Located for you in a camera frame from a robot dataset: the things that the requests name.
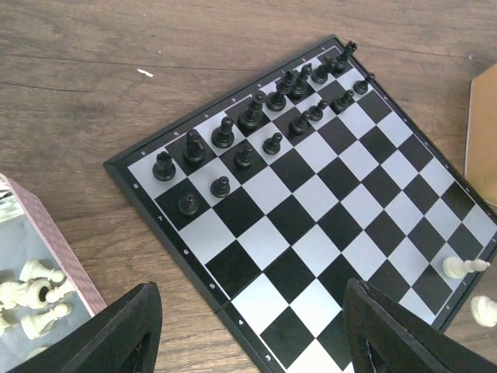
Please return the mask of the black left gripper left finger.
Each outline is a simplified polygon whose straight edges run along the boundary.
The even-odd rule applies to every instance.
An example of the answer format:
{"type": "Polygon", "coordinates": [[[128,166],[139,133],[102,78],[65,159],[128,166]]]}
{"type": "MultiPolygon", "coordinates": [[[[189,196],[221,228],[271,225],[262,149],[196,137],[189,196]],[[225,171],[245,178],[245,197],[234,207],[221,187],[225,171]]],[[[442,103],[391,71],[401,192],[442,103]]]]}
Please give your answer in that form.
{"type": "Polygon", "coordinates": [[[155,370],[162,300],[155,282],[138,284],[74,332],[12,372],[145,372],[155,370]]]}

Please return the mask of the white chess piece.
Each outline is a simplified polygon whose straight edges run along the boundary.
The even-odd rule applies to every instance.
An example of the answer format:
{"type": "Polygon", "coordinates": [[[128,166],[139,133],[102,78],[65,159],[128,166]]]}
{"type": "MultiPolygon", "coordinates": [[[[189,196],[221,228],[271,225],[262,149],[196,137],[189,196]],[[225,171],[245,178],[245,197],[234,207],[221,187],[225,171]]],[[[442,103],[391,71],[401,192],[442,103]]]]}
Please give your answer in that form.
{"type": "Polygon", "coordinates": [[[443,271],[447,277],[461,279],[467,274],[486,271],[491,264],[485,260],[462,260],[455,256],[443,260],[443,271]]]}
{"type": "Polygon", "coordinates": [[[481,326],[496,326],[496,302],[488,296],[478,295],[471,299],[471,314],[481,326]]]}

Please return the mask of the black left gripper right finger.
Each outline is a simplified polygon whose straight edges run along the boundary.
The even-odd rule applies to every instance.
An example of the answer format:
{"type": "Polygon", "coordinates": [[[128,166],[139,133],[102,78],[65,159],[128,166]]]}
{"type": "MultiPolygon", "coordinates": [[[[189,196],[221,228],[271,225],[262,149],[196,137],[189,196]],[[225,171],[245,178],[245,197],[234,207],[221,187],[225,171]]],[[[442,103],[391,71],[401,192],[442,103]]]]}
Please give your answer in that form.
{"type": "Polygon", "coordinates": [[[495,372],[366,281],[348,280],[343,316],[355,372],[495,372]]]}

